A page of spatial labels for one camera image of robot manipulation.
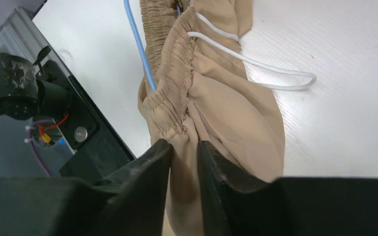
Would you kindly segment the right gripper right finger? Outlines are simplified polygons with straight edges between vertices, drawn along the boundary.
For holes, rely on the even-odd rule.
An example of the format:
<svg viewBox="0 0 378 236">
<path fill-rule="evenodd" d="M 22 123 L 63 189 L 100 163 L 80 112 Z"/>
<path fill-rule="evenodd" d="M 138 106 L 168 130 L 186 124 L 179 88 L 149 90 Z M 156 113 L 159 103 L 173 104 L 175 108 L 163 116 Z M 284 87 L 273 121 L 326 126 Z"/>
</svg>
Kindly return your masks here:
<svg viewBox="0 0 378 236">
<path fill-rule="evenodd" d="M 378 236 L 378 178 L 264 182 L 208 141 L 197 145 L 207 236 Z"/>
</svg>

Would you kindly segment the blue hanger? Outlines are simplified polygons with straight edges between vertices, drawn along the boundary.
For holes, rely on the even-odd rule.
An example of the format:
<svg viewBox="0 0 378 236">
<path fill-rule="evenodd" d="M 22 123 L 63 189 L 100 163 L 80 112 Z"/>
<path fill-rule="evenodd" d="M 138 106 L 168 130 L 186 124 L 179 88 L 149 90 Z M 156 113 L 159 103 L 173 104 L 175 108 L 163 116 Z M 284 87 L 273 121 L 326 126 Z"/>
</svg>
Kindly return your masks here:
<svg viewBox="0 0 378 236">
<path fill-rule="evenodd" d="M 144 35 L 141 36 L 131 4 L 138 2 Z M 145 81 L 151 91 L 157 90 L 156 71 L 160 64 L 161 50 L 170 29 L 182 14 L 179 0 L 125 0 L 126 16 L 138 48 Z"/>
</svg>

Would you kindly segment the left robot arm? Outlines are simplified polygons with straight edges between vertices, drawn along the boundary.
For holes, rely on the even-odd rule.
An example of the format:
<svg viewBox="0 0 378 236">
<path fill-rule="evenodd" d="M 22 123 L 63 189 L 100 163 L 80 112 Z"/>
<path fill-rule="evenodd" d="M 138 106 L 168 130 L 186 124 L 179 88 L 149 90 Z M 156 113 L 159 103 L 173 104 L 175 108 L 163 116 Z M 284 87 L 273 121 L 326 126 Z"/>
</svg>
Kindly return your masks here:
<svg viewBox="0 0 378 236">
<path fill-rule="evenodd" d="M 50 46 L 42 48 L 35 62 L 0 53 L 0 116 L 16 120 L 68 116 L 71 93 L 46 80 L 45 76 L 51 76 L 51 73 L 41 64 L 51 51 Z"/>
</svg>

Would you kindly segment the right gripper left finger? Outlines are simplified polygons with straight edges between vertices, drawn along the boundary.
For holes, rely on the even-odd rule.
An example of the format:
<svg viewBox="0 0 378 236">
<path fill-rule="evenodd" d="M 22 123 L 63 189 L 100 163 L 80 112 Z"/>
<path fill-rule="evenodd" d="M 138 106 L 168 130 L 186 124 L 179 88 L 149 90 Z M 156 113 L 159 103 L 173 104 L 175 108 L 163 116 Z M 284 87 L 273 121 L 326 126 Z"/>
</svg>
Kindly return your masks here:
<svg viewBox="0 0 378 236">
<path fill-rule="evenodd" d="M 0 236 L 159 236 L 172 146 L 89 184 L 78 178 L 0 178 Z"/>
</svg>

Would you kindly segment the beige shorts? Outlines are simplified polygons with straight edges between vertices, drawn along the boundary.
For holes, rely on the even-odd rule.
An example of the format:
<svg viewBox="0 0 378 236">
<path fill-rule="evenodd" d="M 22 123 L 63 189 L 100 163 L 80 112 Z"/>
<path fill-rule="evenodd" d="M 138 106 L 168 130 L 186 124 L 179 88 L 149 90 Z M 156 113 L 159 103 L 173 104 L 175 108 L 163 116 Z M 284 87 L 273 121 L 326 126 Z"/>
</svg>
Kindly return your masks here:
<svg viewBox="0 0 378 236">
<path fill-rule="evenodd" d="M 252 28 L 250 0 L 142 0 L 151 70 L 138 109 L 152 143 L 174 148 L 164 236 L 204 235 L 196 149 L 209 141 L 264 182 L 283 174 L 285 133 L 275 90 L 305 90 L 317 77 L 240 54 Z"/>
</svg>

